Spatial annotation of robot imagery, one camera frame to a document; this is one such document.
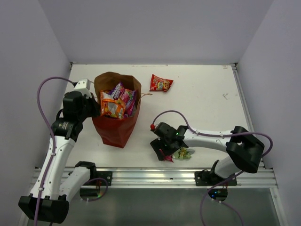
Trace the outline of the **pink candy packet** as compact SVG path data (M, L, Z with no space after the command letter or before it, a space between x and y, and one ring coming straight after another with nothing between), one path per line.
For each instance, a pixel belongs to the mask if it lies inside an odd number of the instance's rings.
M171 155L165 155L162 149L159 149L159 151L163 157L163 161L174 162Z

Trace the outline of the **green snack packet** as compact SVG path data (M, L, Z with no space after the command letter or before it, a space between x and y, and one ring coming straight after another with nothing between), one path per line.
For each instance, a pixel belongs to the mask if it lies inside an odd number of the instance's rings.
M172 158L176 160L188 160L194 153L194 149L182 147L172 154Z

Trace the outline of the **orange candy packet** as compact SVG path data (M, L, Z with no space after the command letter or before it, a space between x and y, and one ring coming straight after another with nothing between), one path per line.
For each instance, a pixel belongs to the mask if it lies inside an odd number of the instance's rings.
M100 113L101 116L109 116L116 119L122 119L126 111L126 104L120 98L114 99L109 94L100 92Z

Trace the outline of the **red paper bag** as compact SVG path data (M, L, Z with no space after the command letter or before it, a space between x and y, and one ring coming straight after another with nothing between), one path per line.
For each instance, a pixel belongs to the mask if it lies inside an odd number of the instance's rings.
M141 84L132 75L106 72L95 78L94 88L97 96L97 102L100 103L101 91L112 90L119 82L122 82L125 88L137 92L135 100L136 112L134 115L124 119L97 116L92 118L92 121L97 133L100 135L105 145L123 148L134 130L139 115L141 105Z

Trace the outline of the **purple Fox's berries candy bag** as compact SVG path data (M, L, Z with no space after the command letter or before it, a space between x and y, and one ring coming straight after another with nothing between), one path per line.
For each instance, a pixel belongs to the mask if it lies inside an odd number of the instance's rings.
M124 87L122 82L119 82L109 95L114 99L112 108L112 117L122 119L132 115L136 101L137 91L129 90Z

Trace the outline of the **red peanut snack packet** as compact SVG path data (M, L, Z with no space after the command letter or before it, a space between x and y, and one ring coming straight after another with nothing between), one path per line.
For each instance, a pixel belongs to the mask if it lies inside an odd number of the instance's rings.
M173 82L173 80L163 79L153 74L150 81L150 91L167 92L171 88Z

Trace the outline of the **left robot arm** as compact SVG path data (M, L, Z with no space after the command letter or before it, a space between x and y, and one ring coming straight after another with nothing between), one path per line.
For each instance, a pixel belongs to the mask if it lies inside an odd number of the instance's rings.
M72 91L64 95L63 108L51 127L48 153L40 175L28 196L21 196L18 206L34 223L61 224L66 219L70 202L85 183L98 179L92 162L80 161L62 181L68 157L74 148L86 118L99 115L99 104L92 93Z

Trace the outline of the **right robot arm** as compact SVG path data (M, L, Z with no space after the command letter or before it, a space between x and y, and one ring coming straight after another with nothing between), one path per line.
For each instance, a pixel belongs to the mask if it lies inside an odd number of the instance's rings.
M175 129L161 122L157 126L152 124L150 130L157 136L150 145L160 161L181 148L203 147L227 153L226 158L214 162L210 171L200 174L207 185L220 185L240 171L257 173L264 150L264 144L241 126L207 134L184 125Z

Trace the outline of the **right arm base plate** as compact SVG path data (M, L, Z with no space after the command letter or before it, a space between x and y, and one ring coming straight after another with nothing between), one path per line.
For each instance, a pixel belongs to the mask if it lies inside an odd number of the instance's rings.
M223 178L211 174L208 170L204 169L202 171L195 171L194 172L194 179L196 186L214 186L222 181Z

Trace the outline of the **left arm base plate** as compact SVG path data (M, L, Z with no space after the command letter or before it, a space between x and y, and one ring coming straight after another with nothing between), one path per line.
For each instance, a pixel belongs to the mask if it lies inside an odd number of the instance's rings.
M93 176L93 178L102 178L105 181L107 181L108 186L111 186L111 181L112 181L112 178L113 178L112 175L113 175L112 171L102 170L102 171L97 171L95 173L95 175ZM100 186L106 186L106 183L103 180L99 179L99 180L96 180L96 181L92 182L92 185L100 187Z

